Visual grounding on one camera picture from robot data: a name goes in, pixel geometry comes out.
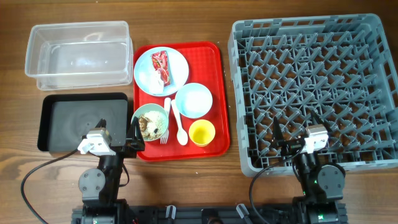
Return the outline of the light blue bowl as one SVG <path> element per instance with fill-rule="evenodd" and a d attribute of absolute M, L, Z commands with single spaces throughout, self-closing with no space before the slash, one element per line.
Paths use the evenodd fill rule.
<path fill-rule="evenodd" d="M 197 119 L 211 110 L 213 97 L 205 85 L 188 83 L 175 95 L 175 104 L 184 117 Z"/>

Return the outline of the cream plastic spoon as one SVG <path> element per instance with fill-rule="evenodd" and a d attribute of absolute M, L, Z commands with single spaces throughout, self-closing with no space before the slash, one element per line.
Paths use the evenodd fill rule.
<path fill-rule="evenodd" d="M 180 145 L 185 146 L 188 143 L 188 134 L 183 129 L 182 120 L 181 120 L 181 117 L 180 117 L 180 112 L 179 112 L 179 110 L 177 108 L 177 104 L 176 104 L 175 100 L 171 101 L 171 107 L 173 109 L 175 120 L 176 120 L 177 127 L 178 127 L 178 130 L 177 130 L 177 141 L 178 141 L 178 143 Z"/>

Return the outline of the mint green bowl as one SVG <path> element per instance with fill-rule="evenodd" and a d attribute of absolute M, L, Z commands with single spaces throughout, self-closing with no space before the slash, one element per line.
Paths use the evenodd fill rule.
<path fill-rule="evenodd" d="M 139 107 L 137 110 L 135 110 L 133 116 L 139 118 L 140 115 L 142 115 L 142 114 L 144 114 L 144 113 L 146 113 L 146 112 L 149 112 L 149 111 L 159 111 L 159 112 L 161 112 L 162 114 L 164 114 L 165 117 L 166 117 L 166 120 L 167 120 L 167 127 L 166 127 L 166 130 L 168 130 L 168 127 L 169 127 L 169 116 L 168 116 L 166 110 L 164 110 L 164 108 L 163 108 L 162 106 L 158 105 L 158 104 L 155 104 L 155 103 L 148 103 L 148 104 L 142 105 L 142 106 Z"/>

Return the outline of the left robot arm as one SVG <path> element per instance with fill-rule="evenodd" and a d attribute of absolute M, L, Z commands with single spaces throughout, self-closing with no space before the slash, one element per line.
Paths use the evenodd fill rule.
<path fill-rule="evenodd" d="M 125 199 L 118 199 L 121 174 L 126 170 L 125 158 L 135 158 L 145 149 L 139 119 L 134 118 L 126 134 L 123 146 L 112 146 L 112 137 L 101 119 L 95 128 L 82 137 L 78 146 L 81 154 L 99 157 L 98 166 L 82 173 L 78 187 L 82 193 L 83 208 L 72 212 L 72 223 L 138 223 L 138 216 Z"/>

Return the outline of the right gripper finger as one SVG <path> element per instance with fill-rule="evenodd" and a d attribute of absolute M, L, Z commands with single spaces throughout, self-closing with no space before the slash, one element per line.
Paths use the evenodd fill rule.
<path fill-rule="evenodd" d="M 283 141 L 283 140 L 284 140 L 284 136 L 283 136 L 281 128 L 279 126 L 279 120 L 277 117 L 274 117 L 272 141 L 277 142 L 277 141 Z"/>
<path fill-rule="evenodd" d="M 332 132 L 330 125 L 326 121 L 321 119 L 321 117 L 316 112 L 311 111 L 310 114 L 311 114 L 311 120 L 312 120 L 313 125 L 321 124 L 325 127 L 325 129 L 327 130 L 328 133 Z"/>

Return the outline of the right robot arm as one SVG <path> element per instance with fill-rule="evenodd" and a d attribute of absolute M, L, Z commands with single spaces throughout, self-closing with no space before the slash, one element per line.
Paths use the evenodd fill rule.
<path fill-rule="evenodd" d="M 273 120 L 271 146 L 296 167 L 295 175 L 303 195 L 295 197 L 292 209 L 297 223 L 342 223 L 338 201 L 343 198 L 346 172 L 336 163 L 322 164 L 318 152 L 326 149 L 331 128 L 315 112 L 310 113 L 312 124 L 297 139 L 286 140 L 279 120 Z"/>

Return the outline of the yellow plastic cup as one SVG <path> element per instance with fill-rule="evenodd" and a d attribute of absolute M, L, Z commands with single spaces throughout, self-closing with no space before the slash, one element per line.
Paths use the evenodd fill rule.
<path fill-rule="evenodd" d="M 205 119 L 194 121 L 188 130 L 190 140 L 198 147 L 209 145 L 214 140 L 215 133 L 213 123 Z"/>

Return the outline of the rice and food scraps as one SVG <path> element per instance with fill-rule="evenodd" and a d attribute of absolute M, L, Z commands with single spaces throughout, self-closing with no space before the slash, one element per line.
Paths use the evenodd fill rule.
<path fill-rule="evenodd" d="M 139 116 L 139 127 L 145 141 L 160 138 L 166 130 L 167 120 L 159 111 L 149 111 Z"/>

